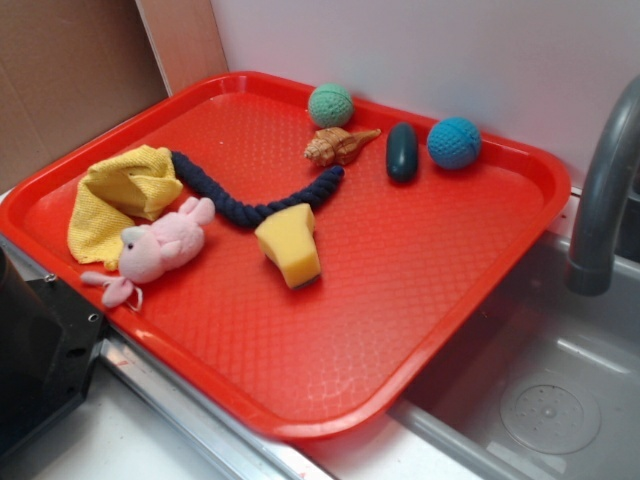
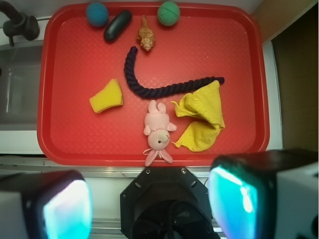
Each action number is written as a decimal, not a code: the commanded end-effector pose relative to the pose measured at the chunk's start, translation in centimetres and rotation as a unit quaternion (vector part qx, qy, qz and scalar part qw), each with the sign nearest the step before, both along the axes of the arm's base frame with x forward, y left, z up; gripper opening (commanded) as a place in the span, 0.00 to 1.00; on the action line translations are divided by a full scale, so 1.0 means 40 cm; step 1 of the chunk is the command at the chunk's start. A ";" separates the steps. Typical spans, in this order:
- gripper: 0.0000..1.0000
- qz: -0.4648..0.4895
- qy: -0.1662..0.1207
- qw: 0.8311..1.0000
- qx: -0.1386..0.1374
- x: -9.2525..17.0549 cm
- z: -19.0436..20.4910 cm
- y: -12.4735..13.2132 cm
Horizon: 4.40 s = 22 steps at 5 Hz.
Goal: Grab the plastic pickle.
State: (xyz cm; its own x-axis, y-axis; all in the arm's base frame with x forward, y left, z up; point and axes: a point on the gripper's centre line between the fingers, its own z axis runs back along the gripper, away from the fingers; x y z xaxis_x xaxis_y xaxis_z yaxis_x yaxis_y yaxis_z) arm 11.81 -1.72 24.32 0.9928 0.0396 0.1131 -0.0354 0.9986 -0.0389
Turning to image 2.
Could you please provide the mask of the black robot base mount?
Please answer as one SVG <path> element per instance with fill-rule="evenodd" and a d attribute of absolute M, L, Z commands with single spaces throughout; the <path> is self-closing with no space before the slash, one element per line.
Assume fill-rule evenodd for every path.
<path fill-rule="evenodd" d="M 120 194 L 129 239 L 218 239 L 208 189 L 185 167 L 145 168 Z"/>

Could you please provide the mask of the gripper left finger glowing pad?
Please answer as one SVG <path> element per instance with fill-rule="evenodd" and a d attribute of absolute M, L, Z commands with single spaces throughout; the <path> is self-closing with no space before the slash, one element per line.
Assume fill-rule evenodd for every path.
<path fill-rule="evenodd" d="M 92 220 L 91 188 L 76 170 L 0 177 L 2 239 L 87 239 Z"/>

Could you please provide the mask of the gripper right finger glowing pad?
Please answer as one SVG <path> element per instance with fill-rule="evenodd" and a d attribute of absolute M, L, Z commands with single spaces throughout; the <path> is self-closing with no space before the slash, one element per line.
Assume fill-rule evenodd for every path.
<path fill-rule="evenodd" d="M 316 239 L 319 155 L 285 149 L 218 156 L 208 196 L 229 239 Z"/>

